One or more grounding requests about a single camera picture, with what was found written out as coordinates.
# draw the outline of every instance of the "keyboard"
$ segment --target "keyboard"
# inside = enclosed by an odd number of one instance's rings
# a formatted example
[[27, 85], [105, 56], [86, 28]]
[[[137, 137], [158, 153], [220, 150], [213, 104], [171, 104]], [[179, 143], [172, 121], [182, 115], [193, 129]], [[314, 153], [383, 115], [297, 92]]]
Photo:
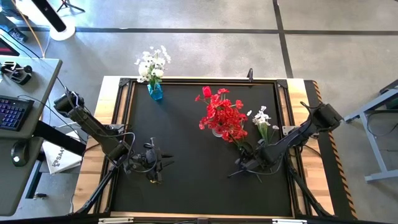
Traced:
[[19, 131], [34, 101], [0, 95], [0, 129]]

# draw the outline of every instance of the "mouse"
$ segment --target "mouse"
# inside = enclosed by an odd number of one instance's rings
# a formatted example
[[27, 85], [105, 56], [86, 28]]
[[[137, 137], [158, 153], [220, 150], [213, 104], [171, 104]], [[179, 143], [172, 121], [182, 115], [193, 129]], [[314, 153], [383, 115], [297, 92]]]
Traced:
[[11, 149], [12, 163], [16, 167], [22, 167], [29, 161], [29, 142], [27, 140], [19, 140]]

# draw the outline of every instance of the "orange and black caution tape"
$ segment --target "orange and black caution tape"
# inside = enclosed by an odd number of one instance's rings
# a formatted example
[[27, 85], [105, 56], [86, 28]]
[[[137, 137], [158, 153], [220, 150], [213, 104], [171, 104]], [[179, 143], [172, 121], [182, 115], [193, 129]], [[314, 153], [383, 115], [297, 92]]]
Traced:
[[[315, 81], [313, 81], [313, 85], [315, 87], [315, 91], [317, 93], [319, 102], [322, 102], [322, 97], [321, 97], [321, 93], [319, 91], [318, 84]], [[347, 195], [348, 203], [349, 203], [349, 206], [351, 207], [351, 213], [353, 214], [353, 216], [356, 219], [358, 219], [358, 216], [357, 216], [357, 214], [355, 212], [355, 208], [354, 208], [353, 198], [351, 197], [351, 193], [349, 192], [347, 179], [346, 179], [346, 176], [344, 175], [343, 165], [342, 165], [342, 163], [340, 161], [340, 157], [338, 155], [336, 142], [335, 142], [335, 139], [334, 139], [334, 137], [333, 137], [331, 132], [329, 132], [329, 139], [330, 139], [330, 142], [331, 142], [331, 147], [333, 148], [333, 153], [335, 154], [336, 163], [337, 163], [337, 166], [338, 166], [338, 169], [339, 169], [339, 172], [340, 172], [341, 180], [343, 181], [343, 186], [344, 186], [344, 189], [345, 189], [345, 192], [346, 192], [346, 195]]]

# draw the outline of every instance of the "gray floor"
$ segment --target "gray floor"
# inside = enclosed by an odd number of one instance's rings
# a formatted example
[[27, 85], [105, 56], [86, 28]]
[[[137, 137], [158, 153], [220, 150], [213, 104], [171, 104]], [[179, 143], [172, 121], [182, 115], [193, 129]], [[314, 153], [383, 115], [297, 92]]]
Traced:
[[[30, 1], [19, 2], [21, 8]], [[80, 27], [276, 29], [271, 0], [220, 1], [73, 1], [86, 13], [62, 9], [63, 19]], [[59, 1], [51, 1], [58, 8]], [[284, 29], [290, 30], [398, 30], [398, 2], [394, 0], [279, 0]], [[34, 10], [24, 11], [36, 26], [47, 21]], [[27, 44], [37, 54], [30, 32]], [[38, 32], [47, 43], [47, 32]], [[398, 36], [384, 35], [286, 35], [295, 78], [316, 80], [323, 100], [343, 116], [377, 96], [378, 90], [398, 75]], [[51, 41], [48, 58], [60, 58], [60, 79], [80, 93], [94, 111], [104, 75], [137, 75], [133, 64], [149, 46], [167, 47], [172, 63], [168, 76], [244, 77], [254, 69], [257, 77], [286, 77], [278, 34], [145, 34], [78, 32], [63, 42]], [[56, 84], [50, 99], [63, 90]], [[46, 111], [45, 119], [49, 120]], [[375, 121], [383, 133], [396, 117]], [[62, 124], [52, 116], [52, 125]], [[364, 175], [379, 172], [362, 124], [342, 124], [334, 131], [358, 217], [398, 223], [398, 178], [372, 184]], [[397, 130], [379, 138], [389, 169], [398, 169]], [[11, 218], [47, 217], [69, 212], [76, 174], [45, 175], [40, 192], [47, 200], [21, 200]]]

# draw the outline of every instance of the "white lamp base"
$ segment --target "white lamp base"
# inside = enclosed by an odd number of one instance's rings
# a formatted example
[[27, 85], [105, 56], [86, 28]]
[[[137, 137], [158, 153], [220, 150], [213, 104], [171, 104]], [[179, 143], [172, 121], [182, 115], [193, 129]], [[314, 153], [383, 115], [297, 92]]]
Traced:
[[64, 21], [63, 23], [66, 25], [67, 28], [62, 32], [58, 32], [56, 29], [54, 29], [54, 27], [51, 27], [50, 37], [53, 38], [53, 40], [66, 40], [75, 34], [76, 27], [73, 21]]

